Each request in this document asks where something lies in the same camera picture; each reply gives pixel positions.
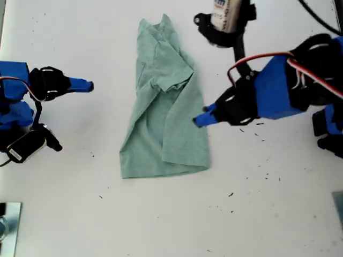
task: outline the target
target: black bracket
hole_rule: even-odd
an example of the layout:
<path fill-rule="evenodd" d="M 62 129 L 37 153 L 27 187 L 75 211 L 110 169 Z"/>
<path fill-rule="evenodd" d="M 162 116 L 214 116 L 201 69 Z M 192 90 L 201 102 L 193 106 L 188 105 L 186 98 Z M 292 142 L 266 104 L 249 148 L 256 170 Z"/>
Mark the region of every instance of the black bracket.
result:
<path fill-rule="evenodd" d="M 234 48 L 235 60 L 239 61 L 245 57 L 243 34 L 245 27 L 250 20 L 256 20 L 256 7 L 250 4 L 250 0 L 243 0 L 237 21 L 237 30 L 233 33 L 218 31 L 211 23 L 211 14 L 199 13 L 194 17 L 194 23 L 198 26 L 199 32 L 207 40 L 218 47 Z M 241 76 L 246 77 L 251 73 L 251 68 L 244 63 L 237 67 Z"/>

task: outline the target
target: white wire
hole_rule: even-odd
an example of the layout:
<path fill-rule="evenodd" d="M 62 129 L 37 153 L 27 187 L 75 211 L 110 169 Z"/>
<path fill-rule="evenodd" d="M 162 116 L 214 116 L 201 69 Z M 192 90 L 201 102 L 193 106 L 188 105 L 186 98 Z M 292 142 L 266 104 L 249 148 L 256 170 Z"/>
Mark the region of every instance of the white wire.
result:
<path fill-rule="evenodd" d="M 334 94 L 335 96 L 339 97 L 340 99 L 343 100 L 343 94 L 334 90 L 331 86 L 327 85 L 326 83 L 323 83 L 318 77 L 316 77 L 315 75 L 311 74 L 309 71 L 307 71 L 306 69 L 302 69 L 301 67 L 299 67 L 296 64 L 293 64 L 290 59 L 287 59 L 287 63 L 295 68 L 296 70 L 300 71 L 301 73 L 307 75 L 308 77 L 310 77 L 312 80 L 314 80 L 316 83 L 320 84 L 322 87 L 324 87 L 326 90 L 330 91 L 332 94 Z"/>

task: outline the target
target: white table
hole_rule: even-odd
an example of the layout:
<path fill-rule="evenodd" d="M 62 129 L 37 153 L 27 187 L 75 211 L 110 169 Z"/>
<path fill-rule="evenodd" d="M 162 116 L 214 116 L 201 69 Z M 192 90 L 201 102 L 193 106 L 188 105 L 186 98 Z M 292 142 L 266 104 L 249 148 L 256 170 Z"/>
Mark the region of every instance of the white table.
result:
<path fill-rule="evenodd" d="M 289 50 L 325 31 L 296 0 L 255 2 L 247 55 Z M 308 2 L 337 26 L 331 0 Z M 314 108 L 251 124 L 245 133 L 211 126 L 209 171 L 121 179 L 118 152 L 136 98 L 140 19 L 170 16 L 212 103 L 229 85 L 234 57 L 197 32 L 194 15 L 211 11 L 211 0 L 8 1 L 2 60 L 26 61 L 31 69 L 51 65 L 95 83 L 91 94 L 43 105 L 41 120 L 62 152 L 45 148 L 24 165 L 0 170 L 0 200 L 23 203 L 17 257 L 342 256 L 331 192 L 343 190 L 343 161 L 317 148 Z"/>

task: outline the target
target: white cylindrical object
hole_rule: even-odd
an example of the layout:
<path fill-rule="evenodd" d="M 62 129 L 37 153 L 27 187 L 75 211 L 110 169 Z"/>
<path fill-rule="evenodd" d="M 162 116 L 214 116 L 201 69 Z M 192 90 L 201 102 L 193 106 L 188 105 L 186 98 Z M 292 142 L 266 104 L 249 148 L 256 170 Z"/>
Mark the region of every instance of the white cylindrical object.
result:
<path fill-rule="evenodd" d="M 214 0 L 212 25 L 225 33 L 235 32 L 243 0 Z"/>

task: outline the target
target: metal plate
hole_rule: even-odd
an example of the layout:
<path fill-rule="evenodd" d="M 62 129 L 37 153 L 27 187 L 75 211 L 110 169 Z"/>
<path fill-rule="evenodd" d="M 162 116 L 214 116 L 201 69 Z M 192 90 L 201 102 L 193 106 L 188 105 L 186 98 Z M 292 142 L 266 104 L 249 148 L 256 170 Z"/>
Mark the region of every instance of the metal plate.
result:
<path fill-rule="evenodd" d="M 0 246 L 0 257 L 14 257 L 20 220 L 21 203 L 7 202 L 3 217 L 7 220 L 9 233 Z"/>

